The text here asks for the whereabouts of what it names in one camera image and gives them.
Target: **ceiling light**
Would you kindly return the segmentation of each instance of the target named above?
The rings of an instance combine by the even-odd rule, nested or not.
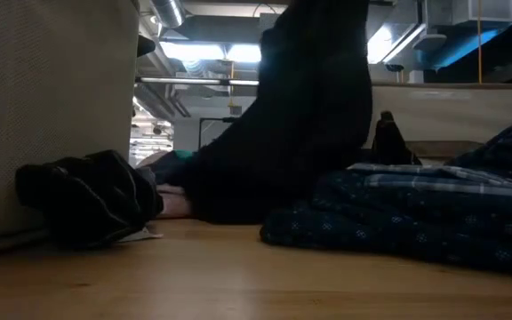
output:
[[[230,85],[258,86],[259,84],[260,82],[256,80],[230,80]]]
[[[391,53],[388,54],[383,60],[384,63],[388,63],[391,61],[398,53],[400,53],[404,48],[410,44],[417,36],[422,33],[426,29],[426,24],[419,25],[402,43],[400,43]]]
[[[230,48],[227,59],[235,62],[260,62],[262,54],[257,44],[235,44]]]
[[[181,61],[222,60],[225,58],[224,51],[217,44],[173,44],[168,42],[160,44],[167,57]]]
[[[382,26],[368,43],[368,61],[371,64],[377,64],[382,61],[392,50],[392,33],[390,29]]]

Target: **black pants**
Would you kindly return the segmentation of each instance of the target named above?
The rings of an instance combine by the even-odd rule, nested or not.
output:
[[[368,0],[299,0],[261,41],[258,98],[170,182],[195,216],[261,223],[355,162],[372,118]]]

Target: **dark clothing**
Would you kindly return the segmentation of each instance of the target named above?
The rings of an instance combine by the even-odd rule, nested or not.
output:
[[[195,216],[261,223],[356,160],[372,116],[368,0],[300,0],[262,37],[258,98],[172,179]]]
[[[154,174],[133,170],[115,151],[19,168],[21,204],[44,214],[51,238],[65,249],[98,249],[142,230],[164,204]]]
[[[262,240],[512,272],[512,127],[450,164],[331,173],[309,203],[271,213]]]

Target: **crumpled clothing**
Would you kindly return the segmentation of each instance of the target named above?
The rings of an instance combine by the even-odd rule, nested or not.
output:
[[[268,244],[512,273],[512,127],[449,164],[356,164],[329,174],[311,201],[270,214],[260,235]]]

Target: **fluorescent light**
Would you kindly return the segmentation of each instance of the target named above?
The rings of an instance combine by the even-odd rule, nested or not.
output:
[[[371,37],[368,43],[368,61],[377,64],[392,50],[392,33],[390,29],[382,26],[379,31]]]
[[[227,59],[235,62],[260,62],[262,55],[257,44],[235,44],[230,48]]]
[[[204,84],[204,85],[220,85],[219,79],[200,79],[200,78],[170,78],[170,77],[142,77],[143,83],[157,84]]]
[[[253,80],[230,80],[231,85],[239,85],[239,86],[258,86],[258,81]]]
[[[398,53],[410,44],[416,37],[426,29],[426,24],[421,24],[414,32],[412,32],[400,45],[398,45],[388,56],[383,60],[384,63],[391,61]]]
[[[162,42],[161,47],[169,58],[182,61],[222,60],[224,51],[217,44],[172,44]]]

